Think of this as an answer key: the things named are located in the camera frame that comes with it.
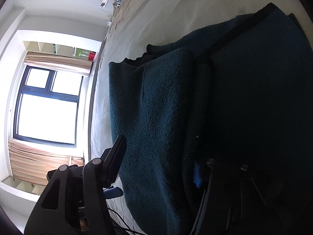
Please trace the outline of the dark teal knitted sweater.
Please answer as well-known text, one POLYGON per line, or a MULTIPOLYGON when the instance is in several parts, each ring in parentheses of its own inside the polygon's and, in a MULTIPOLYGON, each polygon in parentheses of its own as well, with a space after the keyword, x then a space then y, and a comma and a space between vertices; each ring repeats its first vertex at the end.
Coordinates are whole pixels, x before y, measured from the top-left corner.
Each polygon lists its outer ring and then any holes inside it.
POLYGON ((194 168, 214 161, 248 167, 265 234, 312 234, 312 48, 295 15, 270 3, 108 69, 119 176, 144 233, 191 233, 194 168))

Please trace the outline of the black framed window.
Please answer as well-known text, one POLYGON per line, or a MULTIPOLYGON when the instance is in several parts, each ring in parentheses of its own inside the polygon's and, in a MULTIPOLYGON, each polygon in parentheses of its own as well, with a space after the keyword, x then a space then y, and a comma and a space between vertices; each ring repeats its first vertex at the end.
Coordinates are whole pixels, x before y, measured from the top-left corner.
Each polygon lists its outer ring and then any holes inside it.
POLYGON ((13 138, 75 147, 82 83, 77 73, 26 66, 16 98, 13 138))

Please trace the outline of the red box on shelf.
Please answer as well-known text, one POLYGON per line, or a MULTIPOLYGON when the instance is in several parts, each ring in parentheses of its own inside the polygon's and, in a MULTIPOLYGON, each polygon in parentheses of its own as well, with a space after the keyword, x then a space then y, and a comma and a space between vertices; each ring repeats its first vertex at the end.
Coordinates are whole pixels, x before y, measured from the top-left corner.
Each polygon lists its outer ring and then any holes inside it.
POLYGON ((96 55, 96 52, 90 52, 89 56, 88 56, 88 60, 89 61, 94 61, 95 55, 96 55))

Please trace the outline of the beige bed sheet mattress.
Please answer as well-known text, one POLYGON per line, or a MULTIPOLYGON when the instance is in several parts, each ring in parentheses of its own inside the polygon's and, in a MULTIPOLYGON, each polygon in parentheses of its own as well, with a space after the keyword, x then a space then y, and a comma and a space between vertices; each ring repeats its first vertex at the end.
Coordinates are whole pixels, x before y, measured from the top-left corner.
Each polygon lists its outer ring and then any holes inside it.
MULTIPOLYGON (((107 32, 101 56, 91 129, 92 155, 100 155, 116 139, 110 120, 109 63, 135 60, 143 56, 148 45, 176 42, 200 28, 256 13, 270 3, 287 15, 295 15, 311 46, 312 23, 298 0, 124 0, 107 32)), ((109 205, 117 218, 125 218, 129 226, 142 231, 126 205, 125 195, 109 205)))

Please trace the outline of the white wall shelf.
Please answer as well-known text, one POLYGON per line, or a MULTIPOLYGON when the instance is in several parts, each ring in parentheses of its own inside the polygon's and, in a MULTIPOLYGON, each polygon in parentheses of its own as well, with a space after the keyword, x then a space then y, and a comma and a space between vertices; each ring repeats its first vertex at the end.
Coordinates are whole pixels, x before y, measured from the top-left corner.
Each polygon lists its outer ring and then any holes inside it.
POLYGON ((88 60, 90 50, 77 47, 58 45, 55 43, 46 43, 38 41, 23 41, 26 51, 44 52, 59 56, 74 57, 81 60, 88 60))

